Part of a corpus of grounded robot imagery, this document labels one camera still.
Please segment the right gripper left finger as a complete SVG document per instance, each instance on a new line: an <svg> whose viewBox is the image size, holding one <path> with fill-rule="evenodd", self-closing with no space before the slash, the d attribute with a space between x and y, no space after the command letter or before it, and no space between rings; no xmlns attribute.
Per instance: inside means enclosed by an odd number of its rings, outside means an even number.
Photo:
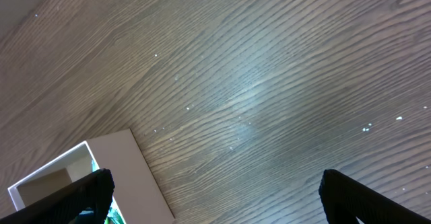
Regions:
<svg viewBox="0 0 431 224"><path fill-rule="evenodd" d="M61 224L91 211L86 223L102 224L107 218L114 193L109 169L99 169L78 181L1 219L6 224Z"/></svg>

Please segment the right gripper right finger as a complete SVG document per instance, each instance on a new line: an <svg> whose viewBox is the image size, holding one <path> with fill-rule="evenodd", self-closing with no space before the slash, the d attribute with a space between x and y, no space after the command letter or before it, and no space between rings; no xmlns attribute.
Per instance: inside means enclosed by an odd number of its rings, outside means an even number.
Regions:
<svg viewBox="0 0 431 224"><path fill-rule="evenodd" d="M319 196L329 224L430 224L429 219L334 169L323 172Z"/></svg>

